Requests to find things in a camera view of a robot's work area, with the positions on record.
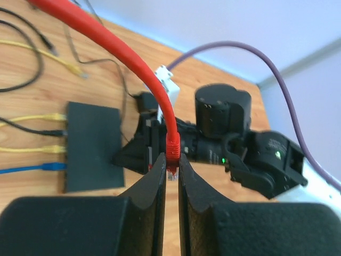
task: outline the black cable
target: black cable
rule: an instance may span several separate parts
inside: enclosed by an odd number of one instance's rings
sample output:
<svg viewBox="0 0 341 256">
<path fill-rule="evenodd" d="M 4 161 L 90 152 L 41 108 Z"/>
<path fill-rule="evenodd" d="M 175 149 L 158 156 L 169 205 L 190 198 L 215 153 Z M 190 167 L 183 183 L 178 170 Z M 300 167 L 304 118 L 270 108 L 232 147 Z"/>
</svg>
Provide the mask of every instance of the black cable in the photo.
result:
<svg viewBox="0 0 341 256">
<path fill-rule="evenodd" d="M 72 0 L 76 5 L 79 5 L 78 2 L 76 2 L 75 0 Z M 95 12 L 95 10 L 93 9 L 91 3 L 89 2 L 89 0 L 85 0 L 87 6 L 89 7 L 89 9 L 92 11 L 93 15 L 96 17 L 97 21 L 103 25 L 103 22 L 101 20 L 101 18 L 97 15 L 97 13 Z M 77 53 L 77 50 L 76 50 L 76 47 L 74 45 L 74 42 L 72 40 L 72 37 L 70 35 L 70 29 L 67 25 L 64 24 L 64 33 L 65 33 L 65 37 L 68 41 L 68 44 L 69 44 L 69 47 L 71 49 L 71 52 L 72 52 L 72 55 L 74 56 L 75 60 L 81 64 L 95 64 L 95 63 L 101 63 L 101 62 L 106 62 L 106 61 L 111 61 L 113 62 L 115 65 L 116 65 L 116 68 L 117 68 L 117 71 L 119 73 L 119 76 L 120 76 L 120 79 L 122 81 L 122 85 L 123 85 L 123 88 L 124 88 L 124 96 L 123 96 L 123 103 L 122 103 L 122 108 L 121 108 L 121 126 L 122 126 L 122 123 L 123 123 L 123 120 L 125 118 L 125 115 L 126 115 L 126 108 L 127 108 L 127 95 L 129 95 L 130 97 L 132 97 L 133 99 L 134 96 L 131 95 L 128 91 L 128 87 L 127 87 L 127 83 L 126 83 L 126 80 L 125 80 L 125 77 L 123 75 L 123 72 L 121 70 L 121 67 L 120 65 L 118 64 L 118 62 L 116 62 L 115 60 L 113 59 L 109 59 L 109 58 L 106 58 L 106 59 L 96 59 L 96 60 L 89 60 L 89 61 L 81 61 L 81 59 L 79 58 L 79 55 Z M 128 139 L 125 137 L 125 135 L 122 133 L 121 131 L 121 135 L 123 136 L 123 138 L 128 142 Z"/>
<path fill-rule="evenodd" d="M 0 117 L 0 121 L 4 122 L 12 127 L 15 127 L 17 129 L 20 129 L 25 132 L 29 133 L 34 133 L 34 134 L 39 134 L 39 135 L 45 135 L 45 136 L 54 136 L 54 137 L 62 137 L 64 136 L 64 131 L 63 130 L 42 130 L 42 131 L 37 131 L 37 130 L 32 130 L 30 128 L 26 128 L 20 124 L 14 123 L 6 118 Z"/>
<path fill-rule="evenodd" d="M 37 60 L 38 60 L 38 70 L 35 73 L 35 75 L 27 82 L 25 83 L 21 83 L 19 85 L 13 86 L 13 87 L 9 87 L 9 88 L 4 88 L 4 89 L 0 89 L 0 92 L 9 92 L 9 91 L 13 91 L 16 89 L 20 89 L 23 88 L 27 85 L 30 85 L 31 83 L 35 82 L 43 73 L 43 69 L 44 69 L 44 63 L 43 63 L 43 58 L 41 56 L 41 53 L 38 51 L 37 46 L 33 43 L 33 41 L 30 39 L 30 37 L 24 32 L 22 31 L 20 28 L 18 28 L 17 26 L 4 21 L 4 20 L 0 20 L 1 24 L 4 24 L 6 26 L 9 26 L 13 29 L 15 29 L 16 31 L 18 31 L 20 33 L 20 35 L 22 35 L 22 37 L 27 41 L 27 43 L 32 47 L 32 50 L 34 51 L 34 53 L 37 56 Z M 18 128 L 20 130 L 23 130 L 25 132 L 29 132 L 29 133 L 34 133 L 34 134 L 40 134 L 40 135 L 46 135 L 46 136 L 55 136 L 55 137 L 61 137 L 64 135 L 64 132 L 62 130 L 51 130 L 51 131 L 36 131 L 36 130 L 32 130 L 26 127 L 23 127 L 19 124 L 16 124 L 12 121 L 7 120 L 6 118 L 0 117 L 0 121 L 4 122 L 12 127 Z"/>
<path fill-rule="evenodd" d="M 43 42 L 43 44 L 45 44 L 45 46 L 49 49 L 49 51 L 54 54 L 55 56 L 58 56 L 57 50 L 54 47 L 54 45 L 50 42 L 50 40 L 47 39 L 46 36 L 44 36 L 39 29 L 37 29 L 31 22 L 29 22 L 27 19 L 25 19 L 24 17 L 16 14 L 15 12 L 12 12 L 8 9 L 2 8 L 0 7 L 0 12 L 5 12 L 9 15 L 12 15 L 16 18 L 18 18 L 19 20 L 21 20 L 22 22 L 24 22 L 27 26 L 29 26 L 40 38 L 40 40 Z"/>
<path fill-rule="evenodd" d="M 33 43 L 33 41 L 31 40 L 31 38 L 24 32 L 22 31 L 20 28 L 18 28 L 16 25 L 11 24 L 7 21 L 4 20 L 0 20 L 1 24 L 4 24 L 6 26 L 9 26 L 13 29 L 15 29 L 17 32 L 19 32 L 19 34 L 26 40 L 26 42 L 32 47 L 36 57 L 37 57 L 37 61 L 38 61 L 38 69 L 35 73 L 35 75 L 28 81 L 12 86 L 12 87 L 8 87 L 8 88 L 1 88 L 0 92 L 10 92 L 10 91 L 14 91 L 23 87 L 26 87 L 32 83 L 34 83 L 35 81 L 38 80 L 38 78 L 42 75 L 43 70 L 44 70 L 44 62 L 43 62 L 43 57 L 41 55 L 41 53 L 38 51 L 37 46 Z"/>
</svg>

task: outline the purple cable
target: purple cable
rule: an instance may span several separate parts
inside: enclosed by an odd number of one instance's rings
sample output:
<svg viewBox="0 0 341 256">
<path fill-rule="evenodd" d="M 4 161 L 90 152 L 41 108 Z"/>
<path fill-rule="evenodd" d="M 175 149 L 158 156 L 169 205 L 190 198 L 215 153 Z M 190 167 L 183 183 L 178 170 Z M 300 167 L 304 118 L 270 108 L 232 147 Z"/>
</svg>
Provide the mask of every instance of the purple cable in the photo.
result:
<svg viewBox="0 0 341 256">
<path fill-rule="evenodd" d="M 305 141 L 304 141 L 304 138 L 303 138 L 303 135 L 302 135 L 302 132 L 301 132 L 301 128 L 300 128 L 299 123 L 298 123 L 295 107 L 294 107 L 293 101 L 291 100 L 288 88 L 287 88 L 287 86 L 286 86 L 286 84 L 285 84 L 285 82 L 283 80 L 283 77 L 281 76 L 280 72 L 276 68 L 275 64 L 263 52 L 261 52 L 257 48 L 254 48 L 251 45 L 240 43 L 240 42 L 234 42 L 234 41 L 213 42 L 213 43 L 208 43 L 208 44 L 201 45 L 201 46 L 199 46 L 197 48 L 194 48 L 194 49 L 192 49 L 192 50 L 190 50 L 188 52 L 185 52 L 183 55 L 181 55 L 179 58 L 177 58 L 171 64 L 169 64 L 167 69 L 168 70 L 173 69 L 179 63 L 181 63 L 185 59 L 193 56 L 196 53 L 203 52 L 203 51 L 206 51 L 206 50 L 210 50 L 210 49 L 213 49 L 213 48 L 227 47 L 227 46 L 241 48 L 241 49 L 244 49 L 246 51 L 249 51 L 249 52 L 257 55 L 271 69 L 273 75 L 275 76 L 277 82 L 279 83 L 279 86 L 282 89 L 284 98 L 285 98 L 285 100 L 287 102 L 287 105 L 288 105 L 288 108 L 289 108 L 291 120 L 293 121 L 294 130 L 295 130 L 295 133 L 296 133 L 296 136 L 297 136 L 297 140 L 299 142 L 299 145 L 300 145 L 300 147 L 301 147 L 305 157 L 308 159 L 308 161 L 313 166 L 315 171 L 322 178 L 324 178 L 328 184 L 330 184 L 333 187 L 335 187 L 338 191 L 341 191 L 341 183 L 338 180 L 336 180 L 334 177 L 332 177 L 327 171 L 325 171 L 320 166 L 320 164 L 318 162 L 316 162 L 316 160 L 314 159 L 314 157 L 310 153 L 307 145 L 305 144 Z"/>
</svg>

